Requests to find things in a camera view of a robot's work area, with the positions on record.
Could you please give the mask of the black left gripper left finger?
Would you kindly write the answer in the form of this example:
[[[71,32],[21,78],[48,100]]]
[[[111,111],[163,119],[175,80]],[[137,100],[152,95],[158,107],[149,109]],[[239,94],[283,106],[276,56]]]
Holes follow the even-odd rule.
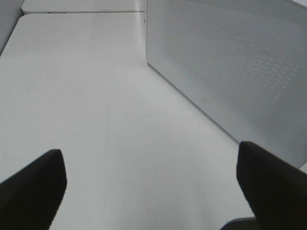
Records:
[[[44,153],[0,184],[2,230],[48,230],[67,188],[61,150]]]

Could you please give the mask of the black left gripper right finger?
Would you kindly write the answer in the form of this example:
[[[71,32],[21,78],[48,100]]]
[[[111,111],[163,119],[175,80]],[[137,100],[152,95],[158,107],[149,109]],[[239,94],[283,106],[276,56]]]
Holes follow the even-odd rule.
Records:
[[[236,177],[263,230],[307,228],[307,175],[249,141],[239,144]]]

